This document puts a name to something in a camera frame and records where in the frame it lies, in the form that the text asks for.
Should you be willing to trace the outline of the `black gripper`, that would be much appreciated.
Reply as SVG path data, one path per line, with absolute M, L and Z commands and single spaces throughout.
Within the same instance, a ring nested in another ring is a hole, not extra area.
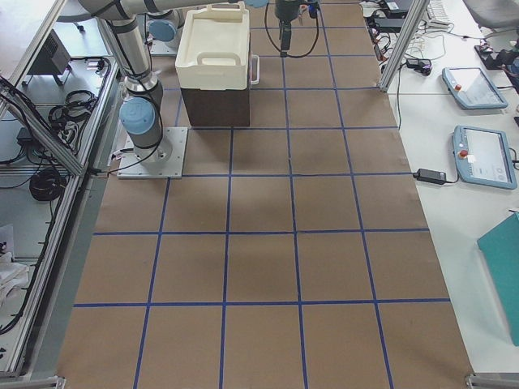
M 276 0 L 275 16 L 279 22 L 280 54 L 287 56 L 291 42 L 291 22 L 298 18 L 302 0 Z

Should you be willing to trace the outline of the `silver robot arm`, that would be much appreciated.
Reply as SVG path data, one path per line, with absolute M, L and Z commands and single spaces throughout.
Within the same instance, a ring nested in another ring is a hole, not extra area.
M 147 17 L 149 32 L 155 40 L 162 42 L 173 41 L 184 24 L 184 16 L 181 10 L 147 13 Z
M 186 8 L 175 67 L 190 124 L 194 127 L 248 127 L 251 124 L 249 7 L 265 1 L 83 1 L 98 19 L 109 48 L 124 74 L 128 101 L 119 120 L 134 145 L 138 161 L 169 155 L 160 119 L 163 87 L 152 71 L 151 59 L 139 32 L 138 15 L 153 17 L 150 33 L 169 38 L 157 29 L 171 25 L 169 14 Z

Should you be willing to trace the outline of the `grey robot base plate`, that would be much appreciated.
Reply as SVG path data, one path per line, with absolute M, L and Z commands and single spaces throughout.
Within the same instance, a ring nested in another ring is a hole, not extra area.
M 134 148 L 131 137 L 127 135 L 124 148 L 131 150 L 121 155 L 115 173 L 125 179 L 181 178 L 187 136 L 187 127 L 166 127 L 158 149 L 146 151 Z

